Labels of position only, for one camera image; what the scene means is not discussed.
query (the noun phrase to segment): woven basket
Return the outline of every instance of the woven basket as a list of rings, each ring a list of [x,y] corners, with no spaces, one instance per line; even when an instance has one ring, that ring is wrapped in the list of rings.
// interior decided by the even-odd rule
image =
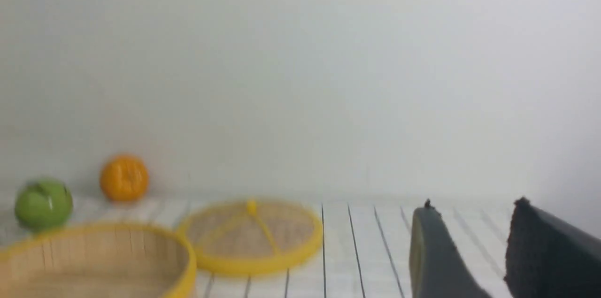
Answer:
[[[324,242],[316,215],[278,200],[210,206],[184,219],[178,233],[192,243],[198,268],[244,278],[298,266]]]
[[[167,230],[94,224],[0,253],[2,298],[196,298],[191,245]]]

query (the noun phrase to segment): bamboo basket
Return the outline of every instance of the bamboo basket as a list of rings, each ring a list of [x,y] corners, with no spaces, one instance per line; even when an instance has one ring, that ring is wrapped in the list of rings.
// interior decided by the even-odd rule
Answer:
[[[149,225],[93,224],[0,253],[2,298],[197,298],[191,245]]]

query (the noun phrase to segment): yellow lid handle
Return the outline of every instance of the yellow lid handle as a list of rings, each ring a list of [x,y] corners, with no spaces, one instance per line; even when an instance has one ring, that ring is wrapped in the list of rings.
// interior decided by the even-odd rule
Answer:
[[[257,202],[255,202],[255,200],[250,199],[247,202],[247,212],[252,217],[255,217],[257,215]]]

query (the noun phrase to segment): yellow basket rim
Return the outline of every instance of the yellow basket rim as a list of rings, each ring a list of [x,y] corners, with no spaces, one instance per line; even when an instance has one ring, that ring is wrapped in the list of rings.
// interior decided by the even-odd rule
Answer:
[[[194,251],[191,243],[184,238],[181,234],[174,231],[170,231],[167,228],[161,227],[154,224],[144,223],[133,223],[133,222],[119,222],[119,223],[80,223],[77,225],[71,225],[65,228],[55,228],[49,231],[45,231],[36,234],[28,239],[17,242],[7,249],[0,251],[0,260],[6,260],[13,253],[25,251],[32,247],[40,246],[50,238],[62,238],[75,236],[77,234],[86,234],[90,232],[103,232],[110,230],[139,230],[148,231],[165,238],[169,238],[178,242],[183,246],[188,254],[188,262],[183,273],[180,275],[176,283],[169,291],[167,291],[161,298],[188,298],[190,292],[193,290],[193,286],[196,283],[196,272],[197,272],[197,261],[196,252]]]
[[[198,268],[225,277],[265,276],[303,264],[323,246],[324,227],[321,219],[318,218],[317,215],[315,215],[311,210],[300,204],[285,200],[262,198],[255,201],[257,203],[277,203],[301,210],[307,215],[307,217],[311,219],[313,223],[313,234],[305,243],[294,250],[288,251],[281,255],[274,255],[266,258],[228,258],[208,256],[202,254],[202,252],[198,252],[198,248],[193,245],[193,250],[197,251],[196,259]],[[229,206],[235,207],[243,203],[244,200],[211,204],[210,206],[201,209],[198,212],[188,215],[182,220],[182,223],[178,225],[176,232],[182,236],[182,238],[187,238],[186,233],[189,230],[190,224],[194,220],[204,215],[211,214],[215,212],[215,210],[222,210],[224,208],[228,208]]]

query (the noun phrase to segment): yellow plastic rim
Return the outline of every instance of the yellow plastic rim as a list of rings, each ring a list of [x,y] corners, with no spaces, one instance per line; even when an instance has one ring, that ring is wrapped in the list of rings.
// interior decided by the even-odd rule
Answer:
[[[277,246],[275,242],[273,242],[273,238],[270,236],[268,229],[264,223],[262,223],[261,219],[256,216],[256,210],[258,205],[254,200],[249,200],[247,202],[247,215],[251,217],[255,217],[257,222],[262,226],[264,234],[268,239],[269,243],[274,249],[275,255],[272,257],[266,257],[264,259],[260,258],[229,258],[229,257],[219,257],[219,256],[211,256],[206,255],[202,252],[198,245],[194,245],[193,248],[196,251],[196,259],[198,268],[202,270],[206,270],[209,272],[213,272],[217,275],[227,276],[227,277],[248,277],[248,276],[262,276],[268,275],[271,273],[281,272],[284,270],[288,270],[294,266],[298,266],[305,261],[307,261],[311,256],[313,256],[319,249],[321,249],[324,241],[324,230],[322,226],[322,221],[316,215],[314,215],[309,210],[303,208],[302,206],[296,204],[290,204],[285,202],[279,202],[280,204],[285,204],[286,206],[290,206],[303,212],[309,217],[313,223],[313,234],[310,238],[304,242],[299,247],[295,248],[292,251],[288,251],[286,253],[281,253],[277,250]],[[177,229],[177,233],[180,236],[185,237],[189,230],[191,223],[194,220],[200,219],[206,215],[211,215],[214,212],[221,211],[230,207],[238,206],[237,204],[222,204],[220,206],[212,206],[206,210],[202,210],[199,213],[192,214],[188,216]],[[232,223],[236,221],[236,217],[234,219],[230,219],[228,223]],[[228,228],[226,227],[228,223],[217,227],[213,231],[209,232],[210,238],[214,239],[216,236],[223,233]]]
[[[188,242],[188,240],[186,238],[183,238],[180,234],[176,234],[172,231],[163,229],[155,225],[147,225],[141,223],[93,223],[77,225],[75,227],[69,227],[66,229],[58,228],[54,230],[49,230],[47,232],[42,232],[41,234],[35,235],[32,238],[28,238],[22,242],[16,243],[8,249],[1,251],[0,260],[5,260],[6,258],[10,257],[13,253],[22,252],[32,247],[40,246],[49,238],[69,237],[82,233],[103,232],[116,229],[134,229],[139,231],[148,231],[152,232],[153,234],[163,236],[165,238],[176,240],[176,242],[182,245],[186,249],[188,254],[188,262],[186,264],[186,269],[178,278],[174,287],[172,287],[172,289],[170,289],[163,296],[161,296],[161,298],[189,298],[191,292],[193,291],[194,285],[196,285],[196,256],[193,247]]]

